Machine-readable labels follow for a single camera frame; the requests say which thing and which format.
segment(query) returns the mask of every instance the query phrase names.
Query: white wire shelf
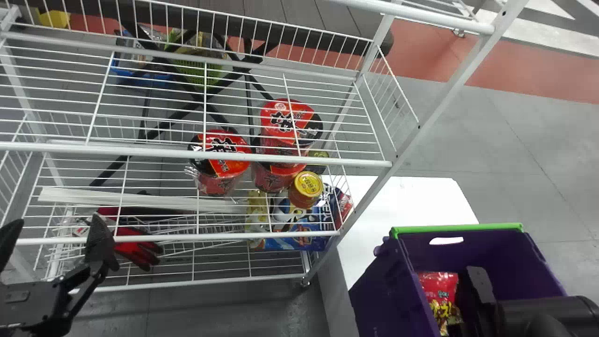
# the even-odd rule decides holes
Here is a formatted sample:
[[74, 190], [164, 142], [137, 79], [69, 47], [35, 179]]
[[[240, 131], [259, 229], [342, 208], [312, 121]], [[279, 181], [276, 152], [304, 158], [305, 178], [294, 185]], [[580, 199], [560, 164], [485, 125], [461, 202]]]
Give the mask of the white wire shelf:
[[[248, 143], [250, 139], [273, 139], [274, 136], [267, 134], [270, 127], [261, 125], [264, 118], [260, 117], [260, 111], [269, 101], [263, 95], [266, 93], [275, 99], [300, 101], [320, 117], [322, 135], [312, 147], [327, 151], [329, 158], [316, 161], [356, 166], [390, 165], [380, 144], [380, 138], [389, 137], [388, 134], [377, 135], [371, 120], [372, 113], [367, 111], [362, 96], [347, 97], [348, 92], [356, 89], [356, 83], [351, 79], [303, 76], [276, 72], [276, 68], [252, 70], [252, 76], [262, 85], [258, 90], [246, 88], [246, 84], [251, 82], [243, 76], [229, 81], [227, 86], [219, 85], [219, 79], [239, 75], [240, 72], [227, 67], [208, 70], [205, 63], [200, 65], [201, 68], [177, 65], [177, 69], [191, 72], [181, 76], [177, 71], [165, 70], [164, 63], [132, 61], [130, 55], [125, 57], [122, 53], [81, 53], [69, 48], [57, 50], [57, 46], [51, 44], [20, 46], [17, 40], [5, 48], [8, 50], [5, 61], [15, 72], [0, 76], [18, 80], [19, 85], [15, 86], [13, 82], [0, 84], [0, 98], [15, 102], [26, 98], [31, 109], [4, 107], [7, 114], [0, 122], [12, 127], [4, 128], [6, 131], [0, 132], [0, 135], [11, 137], [17, 132], [34, 136], [45, 143], [40, 145], [40, 150], [60, 152], [59, 145], [66, 144], [70, 149], [78, 146], [79, 151], [93, 153], [95, 146], [106, 149], [108, 142], [108, 146], [122, 154], [135, 152], [135, 149], [143, 151], [150, 146], [156, 156], [181, 158], [190, 157], [186, 148], [191, 138], [205, 134], [206, 130], [233, 127]], [[389, 65], [382, 60], [381, 54], [371, 71], [379, 72], [380, 80], [388, 77], [390, 82], [385, 81], [384, 90], [377, 88], [377, 94], [386, 96], [397, 91], [401, 101], [407, 101], [397, 81], [393, 80]], [[122, 74], [133, 73], [142, 65], [159, 67], [160, 70], [149, 70], [148, 76], [155, 76], [153, 79], [132, 80]], [[195, 80], [208, 85], [194, 84]], [[15, 96], [12, 93], [14, 88], [21, 89], [25, 97]], [[207, 112], [205, 103], [209, 103]], [[19, 129], [21, 120], [15, 116], [23, 112], [28, 128]], [[305, 120], [293, 121], [291, 126], [294, 130], [297, 130], [295, 123], [298, 122]], [[18, 146], [15, 144], [5, 146], [27, 149], [15, 148]], [[249, 147], [257, 152], [284, 149], [260, 143]], [[229, 154], [194, 155], [197, 158], [215, 158]], [[242, 154], [232, 154], [233, 158], [240, 159], [240, 156]], [[298, 156], [297, 153], [285, 158], [251, 156], [253, 158], [242, 159], [295, 163], [310, 160], [299, 158], [301, 154]]]
[[[117, 34], [126, 40], [151, 41], [158, 43], [161, 47], [167, 44], [183, 46], [181, 41], [169, 40], [167, 42], [167, 39], [161, 36], [161, 32], [169, 32], [172, 29], [201, 31], [210, 33], [210, 35], [221, 35], [230, 41], [231, 48], [241, 56], [285, 59], [289, 62], [309, 63], [328, 68], [357, 70], [359, 61], [364, 57], [372, 42], [368, 38], [195, 8], [175, 2], [155, 0], [6, 0], [5, 3], [6, 6], [13, 4], [21, 6], [25, 22], [16, 22], [17, 26], [83, 32], [94, 36]], [[67, 22], [66, 27], [60, 28], [55, 26], [52, 21], [49, 22], [50, 26], [44, 26], [36, 19], [36, 9], [40, 13], [57, 10], [81, 14], [84, 21], [83, 26], [73, 26]], [[148, 36], [144, 35], [138, 25], [143, 25], [149, 30]], [[243, 39], [251, 41], [251, 52], [244, 51]], [[255, 52], [256, 47], [263, 42], [275, 45], [272, 54], [266, 51]], [[196, 42], [194, 47], [204, 51], [223, 50], [222, 45], [219, 46], [212, 41], [204, 44]], [[351, 59], [351, 62], [348, 61], [346, 64], [345, 57], [341, 57], [342, 62], [339, 63], [342, 54], [352, 55], [351, 58], [348, 58], [348, 60]]]
[[[249, 200], [263, 198], [265, 202], [273, 206], [272, 194], [266, 196], [251, 196], [250, 191], [256, 190], [250, 170], [248, 170], [236, 185], [235, 190], [227, 197], [209, 197], [200, 195], [195, 184], [195, 179], [185, 173], [185, 168], [189, 163], [186, 160], [159, 160], [156, 158], [133, 157], [127, 159], [124, 165], [117, 169], [112, 169], [113, 174], [103, 179], [100, 186], [90, 186], [97, 177], [107, 170], [107, 166], [113, 162], [112, 158], [80, 158], [80, 156], [50, 157], [45, 155], [39, 160], [39, 166], [30, 167], [29, 174], [35, 173], [34, 184], [23, 210], [25, 225], [23, 227], [21, 238], [17, 245], [32, 245], [44, 243], [83, 243], [85, 237], [74, 237], [73, 232], [81, 227], [76, 220], [91, 216], [99, 207], [112, 206], [118, 207], [118, 216], [115, 224], [109, 224], [110, 230], [118, 227], [139, 227], [136, 222], [128, 224], [121, 223], [119, 219], [129, 219], [130, 214], [122, 211], [126, 207], [145, 207], [142, 211], [135, 214], [135, 219], [143, 223], [143, 227], [153, 235], [142, 237], [142, 241], [162, 241], [162, 240], [197, 240], [206, 241], [219, 239], [229, 240], [247, 240], [257, 237], [268, 236], [332, 236], [337, 235], [332, 221], [332, 207], [328, 200], [324, 200], [323, 213], [314, 215], [329, 215], [331, 220], [322, 222], [322, 234], [318, 231], [314, 233], [301, 234], [297, 232], [281, 233], [244, 233], [245, 226], [260, 225], [272, 232], [273, 227], [282, 226], [285, 222], [280, 222], [272, 217], [271, 209], [265, 213], [256, 213], [254, 216], [264, 215], [264, 222], [248, 222], [246, 209]], [[330, 186], [335, 186], [345, 195], [351, 195], [347, 181], [344, 175], [344, 167], [328, 166], [323, 175], [323, 181]], [[84, 203], [59, 201], [41, 201], [40, 194], [48, 188], [66, 188], [68, 191], [88, 192], [94, 200], [87, 199]], [[96, 192], [109, 192], [114, 194], [111, 200], [102, 199], [102, 196], [96, 196]], [[139, 194], [143, 192], [158, 197], [175, 198], [180, 200], [180, 204], [196, 205], [197, 210], [179, 209], [172, 210], [165, 207], [162, 203], [148, 203], [147, 199], [142, 199]], [[225, 207], [220, 207], [218, 203], [225, 203]], [[155, 211], [148, 209], [167, 209], [158, 216]], [[166, 218], [164, 221], [154, 221], [157, 217]], [[183, 221], [186, 225], [185, 231], [181, 232], [180, 225], [170, 225], [172, 221]], [[189, 223], [193, 223], [192, 228], [188, 228]], [[236, 230], [223, 231], [223, 226], [235, 227]], [[119, 241], [135, 241], [132, 237], [116, 236]]]
[[[10, 171], [10, 181], [2, 180], [2, 214], [9, 219], [25, 220], [17, 246], [23, 257], [41, 279], [53, 279], [71, 270], [83, 256], [85, 235], [77, 234], [85, 228], [81, 220], [88, 218], [101, 206], [117, 207], [117, 216], [109, 221], [113, 233], [118, 228], [136, 228], [151, 235], [115, 236], [117, 242], [154, 242], [163, 249], [158, 254], [160, 263], [144, 271], [129, 260], [119, 259], [121, 269], [111, 273], [100, 291], [136, 288], [206, 284], [211, 282], [237, 282], [260, 279], [302, 277], [310, 267], [308, 253], [301, 251], [264, 251], [249, 247], [249, 239], [262, 237], [331, 237], [339, 235], [333, 222], [333, 207], [321, 201], [322, 212], [331, 218], [321, 221], [321, 231], [274, 232], [285, 222], [273, 217], [274, 194], [252, 197], [249, 191], [256, 187], [247, 172], [229, 197], [200, 196], [193, 177], [184, 170], [187, 160], [169, 158], [134, 157], [107, 178], [101, 186], [89, 186], [113, 162], [112, 157], [85, 157], [81, 155], [38, 155], [34, 152], [6, 152], [3, 170]], [[344, 167], [328, 166], [323, 179], [331, 186], [350, 196]], [[197, 203], [201, 211], [162, 209], [159, 204], [104, 203], [96, 204], [67, 201], [41, 201], [40, 194], [47, 188], [66, 188], [94, 192], [113, 192], [121, 196], [135, 196], [140, 192], [165, 198], [180, 198]], [[252, 198], [263, 198], [268, 208], [264, 213], [246, 214]], [[229, 210], [205, 211], [204, 203], [225, 201]], [[144, 207], [135, 215], [125, 209]], [[264, 215], [267, 220], [255, 219]], [[259, 233], [248, 233], [249, 226], [266, 228]]]
[[[193, 218], [181, 218], [163, 223], [163, 228], [180, 233], [194, 231]], [[239, 226], [219, 226], [209, 229], [219, 233], [233, 233], [243, 230]], [[272, 278], [299, 278], [303, 276], [309, 263], [306, 253], [300, 251], [256, 251], [250, 249], [246, 240], [224, 240], [214, 242], [169, 242], [162, 241], [163, 249], [157, 258], [160, 262], [150, 271], [140, 269], [134, 263], [119, 258], [120, 269], [111, 272], [96, 291], [132, 290], [178, 286], [182, 284], [206, 284], [227, 280], [252, 281], [265, 276]], [[36, 268], [44, 272], [43, 279], [52, 280], [75, 268], [83, 259], [84, 245], [56, 244], [42, 245]]]

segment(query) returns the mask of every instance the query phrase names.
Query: black mechanical part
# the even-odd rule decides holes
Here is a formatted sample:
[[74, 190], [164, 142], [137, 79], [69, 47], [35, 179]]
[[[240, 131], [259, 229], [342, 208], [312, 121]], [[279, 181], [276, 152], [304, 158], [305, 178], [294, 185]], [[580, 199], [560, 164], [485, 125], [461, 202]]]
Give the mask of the black mechanical part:
[[[18, 236], [22, 227], [23, 220], [19, 219], [0, 229], [3, 261], [12, 254], [16, 244], [14, 234]], [[10, 239], [4, 239], [5, 233], [10, 234]], [[108, 270], [119, 270], [113, 250], [114, 238], [110, 230], [98, 215], [94, 215], [81, 265], [52, 282], [1, 284], [0, 336], [13, 333], [43, 337], [66, 335], [73, 318], [104, 281]], [[69, 294], [76, 287], [79, 291]]]

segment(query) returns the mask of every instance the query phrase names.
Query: instant noodle cup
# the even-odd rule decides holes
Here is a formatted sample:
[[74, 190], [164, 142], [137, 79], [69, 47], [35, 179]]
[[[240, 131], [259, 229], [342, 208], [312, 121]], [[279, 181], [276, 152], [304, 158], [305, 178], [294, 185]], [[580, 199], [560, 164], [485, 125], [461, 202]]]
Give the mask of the instant noodle cup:
[[[250, 154], [252, 151], [239, 135], [224, 130], [206, 131], [207, 152], [230, 152]], [[187, 146], [190, 151], [202, 151], [204, 136], [194, 136]], [[198, 171], [197, 185], [201, 195], [222, 197], [235, 188], [241, 175], [250, 165], [248, 161], [191, 159], [191, 165]]]
[[[269, 101], [262, 107], [260, 117], [262, 125], [260, 145], [263, 154], [307, 156], [308, 150], [322, 135], [323, 126], [320, 116], [308, 105], [296, 100], [278, 98]], [[294, 166], [291, 163], [274, 163], [274, 165]]]
[[256, 187], [266, 193], [279, 193], [294, 181], [295, 176], [303, 171], [305, 164], [292, 167], [279, 167], [274, 163], [252, 163], [252, 175]]

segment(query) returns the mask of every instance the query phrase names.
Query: snack bag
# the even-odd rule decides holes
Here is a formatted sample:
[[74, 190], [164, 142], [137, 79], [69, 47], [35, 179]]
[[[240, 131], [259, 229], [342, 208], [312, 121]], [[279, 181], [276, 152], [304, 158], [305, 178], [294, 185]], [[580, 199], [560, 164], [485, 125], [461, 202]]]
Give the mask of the snack bag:
[[343, 193], [340, 188], [333, 187], [327, 183], [324, 183], [323, 185], [322, 199], [327, 198], [328, 203], [325, 203], [322, 207], [325, 209], [325, 212], [328, 212], [328, 208], [330, 208], [335, 223], [335, 229], [338, 230], [341, 228], [343, 221], [347, 218], [349, 211], [352, 210], [352, 200], [349, 195]]
[[458, 274], [447, 272], [419, 272], [418, 280], [437, 321], [441, 336], [449, 336], [447, 325], [461, 323], [459, 309], [455, 306]]

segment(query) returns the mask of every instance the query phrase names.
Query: purple plastic bin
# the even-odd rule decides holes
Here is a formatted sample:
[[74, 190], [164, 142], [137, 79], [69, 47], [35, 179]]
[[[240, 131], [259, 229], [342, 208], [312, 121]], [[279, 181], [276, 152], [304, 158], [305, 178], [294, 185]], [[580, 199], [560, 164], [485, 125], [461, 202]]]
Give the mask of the purple plastic bin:
[[[398, 237], [380, 246], [377, 257], [349, 290], [361, 337], [440, 337], [415, 271], [483, 267], [497, 300], [566, 295], [527, 233], [481, 230]], [[464, 241], [430, 245], [435, 237], [463, 237]]]

